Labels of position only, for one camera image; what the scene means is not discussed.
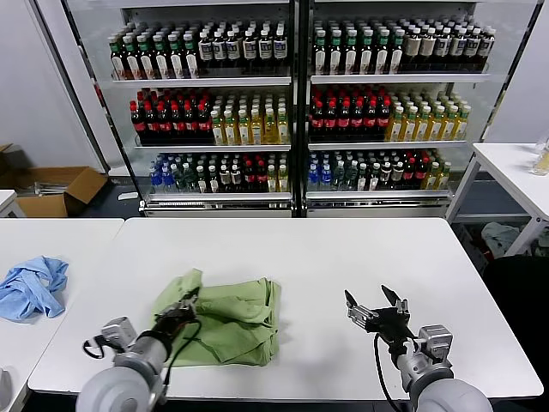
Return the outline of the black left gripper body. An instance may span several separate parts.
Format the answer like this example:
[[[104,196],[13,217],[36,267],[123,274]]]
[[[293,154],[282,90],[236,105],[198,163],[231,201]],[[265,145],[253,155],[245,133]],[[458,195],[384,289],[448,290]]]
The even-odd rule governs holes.
[[[193,309],[171,309],[154,315],[154,326],[149,333],[157,339],[174,340],[187,324],[195,320]]]

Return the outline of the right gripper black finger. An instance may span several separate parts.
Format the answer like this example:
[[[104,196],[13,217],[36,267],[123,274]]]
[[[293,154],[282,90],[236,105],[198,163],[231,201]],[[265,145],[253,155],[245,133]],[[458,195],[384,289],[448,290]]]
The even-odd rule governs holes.
[[[347,305],[347,317],[363,330],[379,329],[379,314],[365,306],[359,305],[348,291],[344,291]]]
[[[389,302],[389,307],[382,309],[381,314],[384,317],[388,317],[388,316],[408,317],[409,310],[408,310],[407,299],[401,299],[394,290],[386,287],[385,285],[382,285],[381,289],[385,298]]]

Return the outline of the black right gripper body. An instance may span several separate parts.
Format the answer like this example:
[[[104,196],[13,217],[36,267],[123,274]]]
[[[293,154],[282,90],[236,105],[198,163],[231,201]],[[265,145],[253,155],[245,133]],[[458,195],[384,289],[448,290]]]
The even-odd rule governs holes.
[[[407,339],[414,339],[415,335],[408,328],[410,313],[396,307],[374,309],[376,317],[372,320],[372,331],[389,345],[402,344]]]

